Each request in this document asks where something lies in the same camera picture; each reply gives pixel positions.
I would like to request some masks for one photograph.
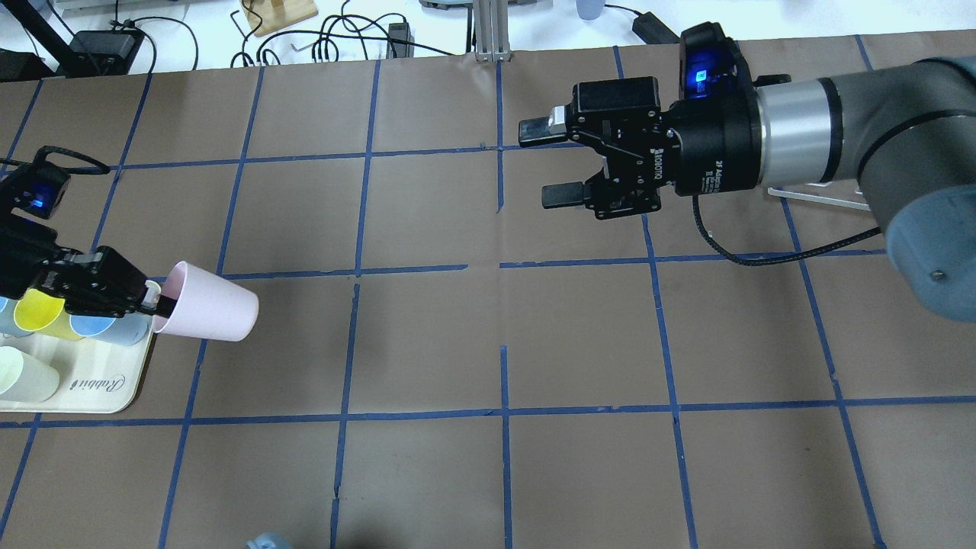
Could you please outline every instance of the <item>robotic arm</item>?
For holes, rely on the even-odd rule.
[[[60,168],[47,160],[52,153],[92,166]],[[58,246],[54,230],[14,214],[19,209],[51,219],[72,174],[107,174],[107,166],[55,147],[41,148],[29,163],[11,163],[18,168],[0,181],[0,296],[20,299],[28,288],[35,287],[64,299],[65,308],[74,315],[122,317],[138,312],[170,316],[176,301],[160,296],[158,303],[144,303],[145,275],[114,249],[100,246],[88,254]]]
[[[657,79],[627,78],[577,84],[568,105],[521,121],[523,147],[571,140],[604,158],[583,183],[544,187],[543,207],[612,219],[660,210],[673,187],[692,196],[708,239],[701,194],[857,178],[919,301],[976,321],[976,57],[752,81],[735,42],[703,23],[681,34],[680,76],[668,111]]]

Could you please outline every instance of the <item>cup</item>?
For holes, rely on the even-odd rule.
[[[576,13],[581,20],[592,21],[600,17],[605,0],[576,0]]]
[[[145,285],[148,286],[146,297],[155,299],[160,292],[159,284],[147,280]],[[152,318],[140,313],[131,313],[121,318],[71,315],[70,322],[71,329],[82,337],[128,347],[142,341],[149,331]]]
[[[58,371],[14,349],[0,347],[0,401],[43,402],[58,389]]]
[[[21,330],[42,333],[62,339],[77,341],[81,339],[71,329],[64,300],[30,288],[14,307],[14,322]]]
[[[0,333],[5,333],[14,337],[30,335],[30,332],[21,330],[17,327],[17,323],[14,322],[14,308],[16,306],[16,299],[0,297]]]
[[[169,318],[152,318],[156,333],[240,341],[258,320],[254,292],[186,261],[170,271],[162,295],[177,304]]]

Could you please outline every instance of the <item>white floor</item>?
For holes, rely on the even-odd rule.
[[[315,3],[319,16],[293,28],[318,28],[325,16],[339,12],[343,2],[316,0]],[[702,21],[718,21],[729,36],[737,39],[976,28],[976,0],[618,0],[617,3],[639,11],[653,10],[677,33]],[[231,56],[241,47],[241,35],[229,18],[230,12],[238,7],[238,0],[123,0],[119,17],[124,20],[156,15],[186,21],[200,40],[199,67],[214,68],[228,66]],[[414,29],[417,42],[452,53],[464,51],[465,9],[422,8],[418,0],[352,0],[346,12],[371,18],[400,12]],[[74,30],[104,29],[113,18],[110,5],[71,9],[63,16]],[[60,34],[67,36],[47,10],[45,17]],[[633,15],[628,12],[606,8],[599,19],[582,21],[573,0],[539,0],[535,4],[514,5],[509,9],[511,47],[544,50],[639,44],[630,31],[632,20]],[[185,29],[168,21],[141,24],[159,45],[157,72],[190,67],[193,47]],[[262,40],[252,38],[248,42],[247,49],[252,55]],[[295,53],[290,46],[301,47],[311,40],[301,35],[283,36],[275,39],[271,47],[284,63],[309,63],[308,51]],[[342,59],[362,59],[357,43],[347,40],[341,47]],[[381,57],[384,47],[380,41],[370,43],[370,58]],[[7,14],[0,15],[0,48],[32,50],[18,23]],[[41,55],[50,57],[43,50]],[[436,54],[418,49],[416,55]],[[150,58],[146,44],[133,72],[146,72]]]

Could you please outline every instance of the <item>table surface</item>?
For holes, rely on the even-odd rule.
[[[616,0],[611,4],[653,10],[661,21],[676,33],[702,21],[719,21],[726,33],[740,40],[838,36],[848,34],[881,34],[976,28],[976,9],[972,0],[682,0],[651,2],[649,0]],[[319,15],[293,28],[318,29],[327,15],[337,14],[343,0],[315,0]],[[228,16],[240,9],[239,0],[122,0],[119,18],[166,16],[186,21],[200,41],[200,68],[227,67],[230,58],[241,48],[241,35]],[[107,29],[114,18],[111,6],[63,11],[64,20],[74,30]],[[376,18],[389,12],[404,14],[414,29],[418,42],[452,53],[464,51],[467,10],[422,8],[417,0],[352,0],[347,13]],[[560,50],[641,44],[630,30],[633,14],[607,8],[595,21],[582,21],[573,0],[539,0],[528,5],[512,5],[509,14],[509,36],[513,50]],[[61,24],[50,14],[45,17],[62,36],[68,37]],[[385,23],[397,21],[396,18]],[[159,45],[157,72],[187,70],[193,60],[193,46],[185,29],[167,21],[139,23]],[[369,34],[379,36],[378,32]],[[272,43],[272,49],[285,64],[310,63],[308,51],[294,53],[312,40],[284,36]],[[252,39],[247,51],[254,55],[262,40]],[[32,51],[30,41],[8,15],[0,15],[0,47]],[[355,41],[341,42],[341,59],[361,60],[362,50]],[[386,45],[368,43],[370,59],[383,57]],[[417,56],[436,55],[418,49]],[[132,71],[149,69],[151,48],[143,46]]]
[[[744,42],[799,79],[976,49],[976,32]],[[0,414],[0,535],[21,547],[970,547],[976,326],[860,247],[723,262],[687,200],[543,211],[587,148],[521,150],[579,81],[674,46],[0,85],[0,150],[84,151],[60,243],[257,292],[243,342],[158,338],[111,416]],[[865,212],[709,197],[735,252]]]

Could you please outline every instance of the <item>white tray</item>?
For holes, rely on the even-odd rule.
[[[142,371],[155,334],[122,347],[95,339],[67,341],[33,334],[0,334],[0,347],[24,351],[61,375],[58,390],[43,402],[0,401],[3,412],[114,413],[136,398]]]

